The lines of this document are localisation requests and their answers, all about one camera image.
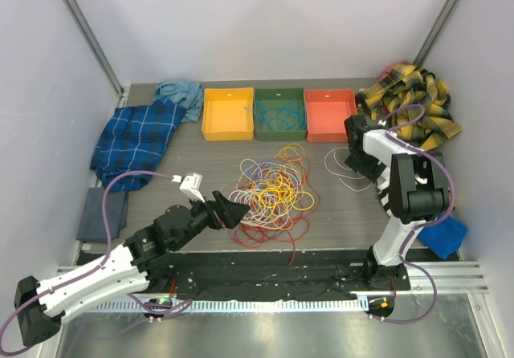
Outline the yellow plastic bin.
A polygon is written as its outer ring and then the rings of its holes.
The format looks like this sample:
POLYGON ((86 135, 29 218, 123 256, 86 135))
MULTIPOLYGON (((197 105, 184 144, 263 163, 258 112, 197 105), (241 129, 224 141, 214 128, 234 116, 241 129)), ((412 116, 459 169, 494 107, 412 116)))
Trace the yellow plastic bin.
POLYGON ((204 91, 202 135, 206 141, 254 138, 254 89, 207 88, 204 91))

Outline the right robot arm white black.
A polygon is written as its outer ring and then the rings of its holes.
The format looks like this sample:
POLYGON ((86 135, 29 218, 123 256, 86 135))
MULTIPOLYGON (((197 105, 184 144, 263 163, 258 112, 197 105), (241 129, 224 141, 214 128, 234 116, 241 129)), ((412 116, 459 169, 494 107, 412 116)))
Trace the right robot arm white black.
POLYGON ((370 247, 362 267, 367 287, 379 290, 401 275, 406 252, 425 226, 453 205, 451 181, 441 153, 413 147, 385 129, 371 126, 363 115, 345 120, 351 170, 380 189, 390 219, 370 247))

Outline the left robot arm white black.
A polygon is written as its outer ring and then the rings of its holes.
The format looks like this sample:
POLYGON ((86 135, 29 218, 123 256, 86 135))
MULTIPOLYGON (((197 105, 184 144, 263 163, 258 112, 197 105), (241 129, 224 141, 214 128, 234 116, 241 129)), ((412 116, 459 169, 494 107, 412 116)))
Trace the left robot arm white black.
POLYGON ((29 275, 16 287, 14 307, 24 347, 54 336, 62 325, 117 296, 150 289, 165 291, 171 274, 165 256, 180 250, 204 229, 235 228, 249 212, 247 204, 229 201, 219 191, 190 207, 170 206, 153 224, 138 230, 81 267, 38 280, 29 275))

